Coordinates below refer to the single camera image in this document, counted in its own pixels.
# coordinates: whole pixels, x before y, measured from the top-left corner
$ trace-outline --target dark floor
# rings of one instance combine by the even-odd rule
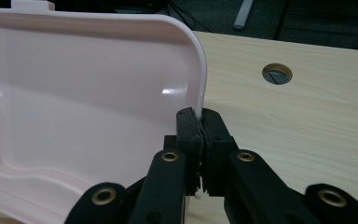
[[[214,33],[330,46],[358,47],[358,0],[292,0],[287,14],[286,0],[255,0],[243,30],[233,29],[242,0],[172,0],[179,8]],[[172,16],[182,19],[169,7]],[[192,27],[193,21],[182,13]],[[278,28],[285,15],[282,29]],[[197,31],[206,31],[199,24]]]
[[[134,5],[160,9],[167,0],[49,1],[56,10],[115,13],[119,12],[117,3],[132,4],[130,11],[136,11]],[[241,4],[242,0],[168,0],[158,13],[186,21],[196,31],[345,49],[358,47],[358,0],[255,0],[244,29],[237,31],[233,24]],[[0,7],[10,7],[10,1],[0,0]],[[281,28],[280,18],[284,18]]]

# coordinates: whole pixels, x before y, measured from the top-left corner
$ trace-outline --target screw hole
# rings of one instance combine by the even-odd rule
[[[179,155],[174,152],[166,152],[162,154],[161,158],[164,161],[176,161],[177,159],[179,159]]]
[[[116,191],[112,188],[103,188],[97,190],[92,195],[92,202],[96,205],[105,205],[111,203],[116,198]]]
[[[292,80],[293,73],[286,65],[281,63],[270,63],[261,72],[263,78],[274,85],[282,85]]]
[[[331,189],[321,189],[318,192],[319,197],[325,203],[328,203],[335,207],[344,207],[347,205],[347,201],[339,193]]]
[[[254,161],[255,160],[255,156],[249,152],[240,152],[240,153],[238,153],[237,157],[241,161]]]

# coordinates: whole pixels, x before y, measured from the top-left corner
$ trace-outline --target desk hole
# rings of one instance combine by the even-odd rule
[[[263,68],[263,78],[274,85],[282,85],[292,80],[293,73],[286,65],[270,63]]]

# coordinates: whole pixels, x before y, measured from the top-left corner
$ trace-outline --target black plastic part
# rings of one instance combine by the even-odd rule
[[[165,153],[171,156],[164,158]],[[180,150],[162,150],[152,161],[138,200],[132,211],[130,224],[184,223],[186,156]]]
[[[227,185],[225,211],[230,224],[254,223],[240,194],[232,184]]]
[[[186,154],[186,195],[200,188],[200,161],[203,141],[200,125],[191,107],[176,113],[176,148]]]
[[[166,149],[177,149],[176,135],[165,135],[164,136],[164,150]]]
[[[116,196],[110,203],[97,204],[103,202],[109,196],[113,197],[114,194]],[[65,224],[125,223],[129,216],[128,207],[124,204],[126,197],[126,190],[119,184],[98,184],[83,194],[72,208]]]
[[[224,196],[227,188],[227,162],[231,151],[238,149],[219,113],[202,110],[206,147],[202,153],[202,187],[210,196]]]
[[[322,223],[358,223],[358,201],[342,189],[326,184],[309,186],[304,204]]]
[[[137,182],[135,182],[134,184],[132,184],[131,186],[129,186],[126,189],[127,198],[126,198],[125,204],[128,207],[128,210],[130,211],[130,213],[136,205],[136,201],[138,200],[139,193],[141,192],[144,182],[145,182],[145,177],[138,180]]]
[[[227,171],[254,224],[320,223],[296,194],[253,151],[231,152]],[[229,215],[232,206],[230,208],[226,205],[225,209]]]

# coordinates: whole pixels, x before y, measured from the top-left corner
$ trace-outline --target wooden desk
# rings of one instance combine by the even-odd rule
[[[358,199],[358,51],[197,36],[209,69],[204,107],[221,114],[239,146],[292,189],[326,183]],[[293,79],[268,83],[261,71],[269,63],[285,64]],[[187,221],[228,223],[223,199],[192,198]]]

